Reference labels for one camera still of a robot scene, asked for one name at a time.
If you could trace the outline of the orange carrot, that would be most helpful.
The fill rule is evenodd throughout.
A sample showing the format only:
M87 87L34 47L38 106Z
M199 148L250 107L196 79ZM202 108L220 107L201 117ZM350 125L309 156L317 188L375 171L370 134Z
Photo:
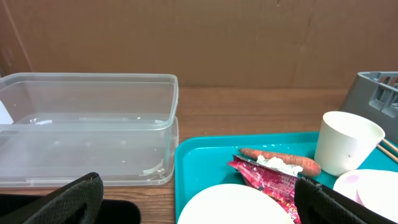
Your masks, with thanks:
M317 177L321 173L320 165L313 159L310 159L308 157L297 156L293 154L284 154L280 152L260 151L250 148L241 148L239 149L239 151L244 156L254 159L255 161L257 161L258 156L264 156L266 159L277 157L282 159L286 164L301 166L303 168L303 171L300 172L299 175L307 177Z

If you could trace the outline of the white round plate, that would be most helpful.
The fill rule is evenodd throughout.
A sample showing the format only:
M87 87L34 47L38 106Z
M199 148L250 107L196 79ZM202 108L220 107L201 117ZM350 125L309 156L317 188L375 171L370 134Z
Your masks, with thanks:
M288 213L266 194L245 185L220 184L197 193L178 224L291 224Z

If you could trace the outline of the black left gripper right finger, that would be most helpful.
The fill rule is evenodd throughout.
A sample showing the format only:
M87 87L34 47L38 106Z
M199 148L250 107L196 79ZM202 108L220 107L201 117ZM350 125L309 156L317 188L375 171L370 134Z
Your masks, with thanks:
M395 224L316 180L299 178L294 204L302 224Z

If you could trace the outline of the wooden chopstick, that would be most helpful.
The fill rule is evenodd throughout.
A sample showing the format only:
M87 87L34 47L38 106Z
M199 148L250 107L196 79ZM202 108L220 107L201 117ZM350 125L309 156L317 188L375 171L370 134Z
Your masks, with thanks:
M381 145L377 145L377 148L381 152L383 152L387 157L392 159L395 163L398 163L398 158L393 153L391 153L390 151L388 151L386 148L382 147Z
M392 149L394 152L398 153L398 148L392 144L391 142L389 142L387 139L383 139L382 142L387 145L390 149Z

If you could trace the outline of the red snack wrapper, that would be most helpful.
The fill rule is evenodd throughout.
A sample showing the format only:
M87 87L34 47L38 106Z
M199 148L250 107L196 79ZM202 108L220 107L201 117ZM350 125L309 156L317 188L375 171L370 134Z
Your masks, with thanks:
M294 223L301 223L294 202L295 184L298 177L262 166L254 161L234 155L227 165L236 169L246 185L261 191L275 200L291 217Z

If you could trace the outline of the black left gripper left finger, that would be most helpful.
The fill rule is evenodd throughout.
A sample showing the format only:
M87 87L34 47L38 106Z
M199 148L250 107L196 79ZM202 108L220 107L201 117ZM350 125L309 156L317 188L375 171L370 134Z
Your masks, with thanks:
M104 197L96 172L1 216L1 223L94 223Z

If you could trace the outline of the clear plastic bin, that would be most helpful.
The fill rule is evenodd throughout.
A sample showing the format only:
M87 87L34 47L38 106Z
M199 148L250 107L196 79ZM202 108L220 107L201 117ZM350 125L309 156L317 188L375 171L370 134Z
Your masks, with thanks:
M178 146L169 74L15 73L1 78L1 186L167 183Z

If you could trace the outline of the black plastic tray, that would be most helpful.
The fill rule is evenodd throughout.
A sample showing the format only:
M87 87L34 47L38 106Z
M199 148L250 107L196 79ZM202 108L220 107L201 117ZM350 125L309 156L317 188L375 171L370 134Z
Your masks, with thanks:
M41 195L1 194L1 216L42 198ZM140 224L141 212L138 206L125 200L102 201L95 224Z

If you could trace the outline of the pink bowl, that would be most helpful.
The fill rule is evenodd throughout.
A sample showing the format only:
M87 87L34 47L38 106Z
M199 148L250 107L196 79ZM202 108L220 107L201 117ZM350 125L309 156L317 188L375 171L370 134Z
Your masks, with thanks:
M397 222L397 172L352 170L337 178L333 190Z

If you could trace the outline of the foil ball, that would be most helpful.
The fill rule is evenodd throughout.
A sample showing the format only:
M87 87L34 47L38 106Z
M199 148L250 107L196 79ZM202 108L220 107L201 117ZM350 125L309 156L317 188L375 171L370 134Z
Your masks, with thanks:
M297 177L303 168L298 165L286 164L282 159L277 157L272 157L271 159L266 159L264 156L258 156L258 164L265 166L267 168Z

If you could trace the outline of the grey dishwasher rack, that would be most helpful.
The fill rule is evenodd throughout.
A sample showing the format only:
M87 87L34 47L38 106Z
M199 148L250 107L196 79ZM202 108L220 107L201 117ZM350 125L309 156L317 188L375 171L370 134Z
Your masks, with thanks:
M375 122L397 144L397 72L359 72L340 110Z

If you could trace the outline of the white paper cup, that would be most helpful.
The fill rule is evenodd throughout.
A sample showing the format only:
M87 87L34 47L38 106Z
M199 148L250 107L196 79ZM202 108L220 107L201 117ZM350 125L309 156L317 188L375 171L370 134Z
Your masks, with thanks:
M357 169L384 137L384 130L369 119L329 111L322 117L314 160L322 171L338 177Z

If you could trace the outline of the teal serving tray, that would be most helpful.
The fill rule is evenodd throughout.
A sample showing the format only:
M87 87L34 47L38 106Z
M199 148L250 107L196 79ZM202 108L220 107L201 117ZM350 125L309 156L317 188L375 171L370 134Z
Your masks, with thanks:
M176 221L189 200L208 187L220 184L248 186L242 175L227 165L233 160L234 155L255 162L244 157L239 149L250 148L313 158L317 142L318 134L314 132L199 137L184 141L175 153ZM397 164L380 150L375 149L359 169L397 172ZM317 177L306 177L306 179L316 180L333 190L339 177L322 172Z

